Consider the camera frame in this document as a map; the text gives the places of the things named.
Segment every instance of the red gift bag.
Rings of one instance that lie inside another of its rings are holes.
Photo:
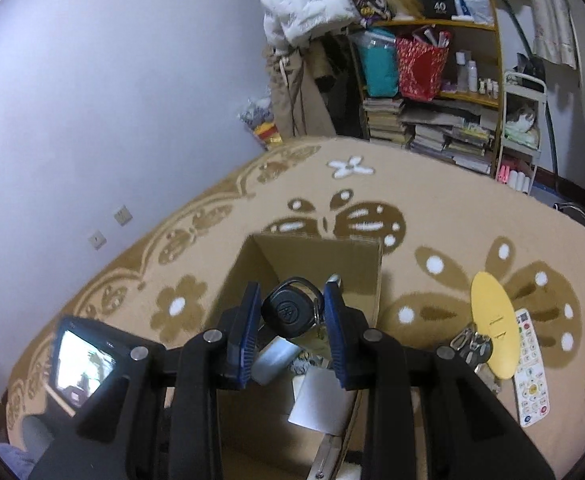
[[[403,97],[432,101],[441,88],[441,72],[448,59],[448,48],[429,43],[397,41],[399,89]]]

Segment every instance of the illuminated screen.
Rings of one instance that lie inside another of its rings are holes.
[[[101,386],[114,368],[114,359],[89,342],[64,332],[57,366],[57,390],[75,408]]]

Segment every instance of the white puffer jacket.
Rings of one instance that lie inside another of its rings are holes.
[[[261,0],[268,43],[278,54],[359,20],[352,0]]]

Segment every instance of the teal bag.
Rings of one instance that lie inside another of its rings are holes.
[[[382,28],[351,35],[359,51],[370,97],[394,97],[399,92],[396,39]]]

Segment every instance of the bed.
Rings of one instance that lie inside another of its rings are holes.
[[[103,269],[42,329],[9,384],[10,441],[44,410],[50,343],[63,314],[92,317],[169,348],[207,324],[246,235],[299,232],[383,241],[379,325],[426,348],[470,321],[481,270],[531,311],[550,411],[525,431],[562,478],[585,452],[585,228],[454,166],[352,139],[307,138],[264,153],[175,211]],[[173,300],[187,307],[171,316]],[[507,382],[499,399],[516,417]],[[360,446],[351,441],[351,449]]]

